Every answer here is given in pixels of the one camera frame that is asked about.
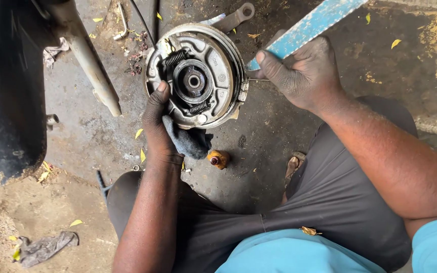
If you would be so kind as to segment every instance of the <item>cloth rag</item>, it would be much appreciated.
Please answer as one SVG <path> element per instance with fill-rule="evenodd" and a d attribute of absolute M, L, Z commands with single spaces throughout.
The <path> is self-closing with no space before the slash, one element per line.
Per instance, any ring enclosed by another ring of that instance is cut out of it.
<path fill-rule="evenodd" d="M 43 237 L 30 243 L 26 237 L 20 236 L 23 243 L 20 246 L 19 261 L 23 268 L 30 268 L 48 260 L 65 246 L 79 245 L 77 233 L 62 231 L 58 236 Z"/>
<path fill-rule="evenodd" d="M 168 115 L 164 115 L 162 119 L 166 131 L 179 153 L 197 160 L 207 157 L 208 151 L 212 148 L 213 134 L 205 133 L 206 130 L 203 129 L 181 129 Z"/>
<path fill-rule="evenodd" d="M 43 63 L 48 68 L 53 68 L 53 63 L 55 62 L 55 56 L 60 51 L 68 51 L 70 48 L 69 44 L 65 40 L 64 37 L 60 37 L 60 46 L 59 47 L 46 47 L 43 50 Z"/>

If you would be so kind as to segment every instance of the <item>fingernail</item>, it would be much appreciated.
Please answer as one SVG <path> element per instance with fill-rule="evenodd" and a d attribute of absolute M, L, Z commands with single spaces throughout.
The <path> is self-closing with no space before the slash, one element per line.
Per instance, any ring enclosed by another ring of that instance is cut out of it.
<path fill-rule="evenodd" d="M 257 60 L 257 63 L 260 65 L 265 57 L 266 55 L 264 54 L 264 52 L 259 51 L 259 53 L 255 56 L 255 59 Z"/>
<path fill-rule="evenodd" d="M 165 81 L 161 81 L 161 83 L 158 86 L 158 89 L 156 89 L 156 91 L 160 91 L 163 92 L 166 89 L 166 82 Z"/>

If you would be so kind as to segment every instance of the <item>brake drum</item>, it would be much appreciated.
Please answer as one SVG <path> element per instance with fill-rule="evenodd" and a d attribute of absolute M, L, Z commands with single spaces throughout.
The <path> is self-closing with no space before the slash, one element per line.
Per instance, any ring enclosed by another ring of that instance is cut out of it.
<path fill-rule="evenodd" d="M 161 80 L 171 86 L 167 114 L 182 129 L 209 129 L 236 119 L 249 88 L 234 43 L 220 30 L 197 23 L 173 28 L 149 53 L 148 96 Z"/>

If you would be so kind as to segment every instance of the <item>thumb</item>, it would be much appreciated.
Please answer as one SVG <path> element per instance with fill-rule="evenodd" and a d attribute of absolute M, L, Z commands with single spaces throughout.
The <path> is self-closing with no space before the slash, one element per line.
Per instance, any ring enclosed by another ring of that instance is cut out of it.
<path fill-rule="evenodd" d="M 143 115 L 143 123 L 145 125 L 159 125 L 161 123 L 161 115 L 163 114 L 164 104 L 171 96 L 169 84 L 161 81 L 158 88 L 149 96 L 148 104 Z"/>
<path fill-rule="evenodd" d="M 264 76 L 275 84 L 281 92 L 288 84 L 291 84 L 292 71 L 283 65 L 272 53 L 259 51 L 255 58 Z"/>

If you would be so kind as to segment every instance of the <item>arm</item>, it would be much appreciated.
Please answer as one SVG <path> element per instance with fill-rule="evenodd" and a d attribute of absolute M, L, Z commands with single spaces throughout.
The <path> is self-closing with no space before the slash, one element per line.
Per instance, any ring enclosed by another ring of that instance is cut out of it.
<path fill-rule="evenodd" d="M 170 88 L 161 82 L 143 116 L 148 163 L 126 225 L 113 272 L 171 272 L 175 257 L 178 188 L 183 157 L 161 121 Z"/>
<path fill-rule="evenodd" d="M 349 98 L 341 87 L 335 53 L 319 37 L 294 53 L 287 69 L 258 53 L 261 70 L 297 107 L 322 118 L 358 162 L 410 236 L 437 219 L 437 152 L 385 117 Z"/>

